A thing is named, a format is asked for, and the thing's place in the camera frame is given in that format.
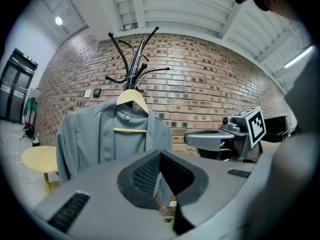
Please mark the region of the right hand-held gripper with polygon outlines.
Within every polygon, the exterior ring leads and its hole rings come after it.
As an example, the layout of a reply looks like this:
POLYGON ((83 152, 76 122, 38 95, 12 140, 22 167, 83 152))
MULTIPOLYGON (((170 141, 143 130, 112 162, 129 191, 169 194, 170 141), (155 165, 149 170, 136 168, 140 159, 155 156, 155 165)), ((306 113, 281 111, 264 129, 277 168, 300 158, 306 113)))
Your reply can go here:
POLYGON ((225 117, 219 129, 186 133, 184 143, 197 149, 220 151, 225 141, 233 140, 236 155, 232 159, 237 162, 247 160, 266 134, 262 109, 249 107, 225 117))

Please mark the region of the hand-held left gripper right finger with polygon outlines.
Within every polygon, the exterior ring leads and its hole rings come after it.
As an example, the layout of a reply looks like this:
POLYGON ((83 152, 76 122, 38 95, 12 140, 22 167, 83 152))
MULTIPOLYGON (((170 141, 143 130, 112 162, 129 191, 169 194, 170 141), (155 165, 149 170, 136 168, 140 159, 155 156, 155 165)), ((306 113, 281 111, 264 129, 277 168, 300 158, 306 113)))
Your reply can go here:
POLYGON ((262 161, 227 162, 162 151, 160 166, 177 198, 174 227, 163 236, 243 236, 262 188, 262 161))

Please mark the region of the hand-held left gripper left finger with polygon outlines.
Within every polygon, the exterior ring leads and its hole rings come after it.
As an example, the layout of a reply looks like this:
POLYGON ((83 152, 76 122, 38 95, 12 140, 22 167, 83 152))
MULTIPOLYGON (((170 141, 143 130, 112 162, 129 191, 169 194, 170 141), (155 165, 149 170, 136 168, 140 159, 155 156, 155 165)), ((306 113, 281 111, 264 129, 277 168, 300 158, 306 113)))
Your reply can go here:
POLYGON ((123 168, 148 155, 96 164, 45 197, 33 210, 58 240, 172 240, 177 235, 158 209, 140 208, 117 186, 123 168))

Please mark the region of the grey cardigan garment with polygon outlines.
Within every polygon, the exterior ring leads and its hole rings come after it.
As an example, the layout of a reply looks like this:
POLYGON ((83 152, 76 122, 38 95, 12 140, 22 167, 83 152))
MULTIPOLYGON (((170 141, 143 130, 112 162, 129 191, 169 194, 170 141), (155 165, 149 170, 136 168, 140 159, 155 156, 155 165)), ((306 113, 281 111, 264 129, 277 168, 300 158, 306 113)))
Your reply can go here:
POLYGON ((172 148, 171 129, 152 110, 118 105, 113 98, 62 119, 56 141, 58 176, 64 184, 96 164, 172 148))

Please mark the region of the wooden clothes hanger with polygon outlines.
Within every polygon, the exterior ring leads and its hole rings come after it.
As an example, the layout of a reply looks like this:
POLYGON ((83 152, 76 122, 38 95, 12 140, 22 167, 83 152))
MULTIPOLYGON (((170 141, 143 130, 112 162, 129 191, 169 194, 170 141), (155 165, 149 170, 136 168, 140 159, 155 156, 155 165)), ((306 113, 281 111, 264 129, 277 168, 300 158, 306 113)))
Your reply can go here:
MULTIPOLYGON (((136 103, 146 114, 149 113, 149 108, 147 107, 145 100, 141 93, 134 89, 125 90, 121 95, 118 96, 116 101, 116 106, 127 104, 130 102, 136 103)), ((128 129, 128 128, 114 128, 115 132, 124 133, 146 133, 147 130, 142 129, 128 129)))

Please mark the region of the black monitor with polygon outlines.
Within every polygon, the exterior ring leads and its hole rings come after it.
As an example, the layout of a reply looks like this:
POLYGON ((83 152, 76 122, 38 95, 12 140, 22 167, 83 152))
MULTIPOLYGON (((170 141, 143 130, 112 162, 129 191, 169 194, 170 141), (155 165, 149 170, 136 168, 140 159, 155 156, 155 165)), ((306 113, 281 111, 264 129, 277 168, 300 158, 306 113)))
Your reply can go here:
POLYGON ((282 115, 264 120, 266 134, 261 139, 270 143, 278 143, 289 137, 288 116, 282 115))

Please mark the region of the round wooden side table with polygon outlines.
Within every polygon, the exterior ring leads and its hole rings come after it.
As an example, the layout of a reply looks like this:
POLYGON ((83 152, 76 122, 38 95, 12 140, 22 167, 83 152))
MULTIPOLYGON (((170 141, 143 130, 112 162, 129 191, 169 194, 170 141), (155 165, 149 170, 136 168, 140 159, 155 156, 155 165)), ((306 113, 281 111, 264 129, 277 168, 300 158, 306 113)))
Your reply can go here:
POLYGON ((48 176, 48 174, 55 174, 58 172, 55 146, 35 146, 28 148, 22 152, 21 161, 27 168, 43 174, 45 197, 60 187, 59 180, 49 181, 48 176))

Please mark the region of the black metal coat rack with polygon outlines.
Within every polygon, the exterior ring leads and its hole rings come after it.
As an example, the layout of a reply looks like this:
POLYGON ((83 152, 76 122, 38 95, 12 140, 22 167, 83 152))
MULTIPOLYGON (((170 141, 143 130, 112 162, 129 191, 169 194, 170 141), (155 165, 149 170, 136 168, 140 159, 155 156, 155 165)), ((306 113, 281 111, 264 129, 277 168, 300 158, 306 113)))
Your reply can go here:
POLYGON ((153 35, 159 30, 159 26, 156 26, 153 30, 153 32, 148 36, 148 38, 146 40, 142 39, 140 41, 140 44, 138 46, 138 49, 134 49, 134 47, 119 39, 118 41, 116 41, 114 34, 112 32, 108 33, 108 36, 110 37, 111 41, 113 42, 114 46, 116 47, 120 57, 122 58, 122 61, 124 62, 124 66, 125 66, 125 71, 126 74, 124 76, 123 80, 116 80, 111 78, 110 76, 106 76, 105 79, 109 80, 113 83, 116 84, 123 84, 125 83, 124 86, 124 91, 128 91, 128 90, 134 90, 137 91, 138 94, 142 94, 144 91, 140 90, 138 88, 138 83, 139 80, 142 76, 149 74, 149 73, 153 73, 153 72, 159 72, 159 71, 169 71, 170 68, 166 67, 166 68, 158 68, 158 69, 149 69, 146 71, 148 65, 144 62, 140 65, 140 61, 141 58, 143 57, 147 62, 149 62, 150 60, 143 54, 143 50, 145 48, 145 46, 147 45, 147 43, 149 42, 149 40, 153 37, 153 35), (122 51, 122 49, 119 46, 119 43, 125 44, 126 46, 128 46, 129 48, 131 48, 133 54, 132 54, 132 58, 131 58, 131 62, 130 62, 130 66, 128 65, 128 61, 122 51))

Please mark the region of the green hanging garment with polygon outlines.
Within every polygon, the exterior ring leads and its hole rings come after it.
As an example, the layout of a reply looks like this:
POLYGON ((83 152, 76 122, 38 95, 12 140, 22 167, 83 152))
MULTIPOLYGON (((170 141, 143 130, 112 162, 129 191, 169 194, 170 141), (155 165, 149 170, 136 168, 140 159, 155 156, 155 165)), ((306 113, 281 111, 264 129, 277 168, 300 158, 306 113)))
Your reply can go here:
POLYGON ((34 128, 38 101, 34 97, 29 97, 23 109, 24 126, 28 129, 34 128))

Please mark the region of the white ceiling tube light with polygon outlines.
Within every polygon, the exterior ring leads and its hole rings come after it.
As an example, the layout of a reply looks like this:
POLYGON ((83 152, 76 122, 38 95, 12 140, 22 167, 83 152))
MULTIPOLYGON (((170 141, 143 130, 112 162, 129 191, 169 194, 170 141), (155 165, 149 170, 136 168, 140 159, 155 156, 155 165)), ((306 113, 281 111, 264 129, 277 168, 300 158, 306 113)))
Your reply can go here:
POLYGON ((311 53, 314 49, 313 45, 309 45, 306 49, 304 49, 302 52, 300 52, 297 56, 295 56, 293 59, 288 61, 285 65, 284 68, 287 69, 297 63, 299 60, 303 59, 305 56, 307 56, 309 53, 311 53))

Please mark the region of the black double door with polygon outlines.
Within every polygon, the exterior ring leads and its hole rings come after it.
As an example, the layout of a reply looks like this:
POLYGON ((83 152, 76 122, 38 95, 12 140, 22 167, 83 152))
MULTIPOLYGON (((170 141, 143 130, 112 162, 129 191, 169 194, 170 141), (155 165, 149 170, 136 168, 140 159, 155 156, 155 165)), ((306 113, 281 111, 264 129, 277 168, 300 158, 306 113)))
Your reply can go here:
POLYGON ((20 124, 29 86, 38 68, 15 48, 0 76, 0 120, 20 124))

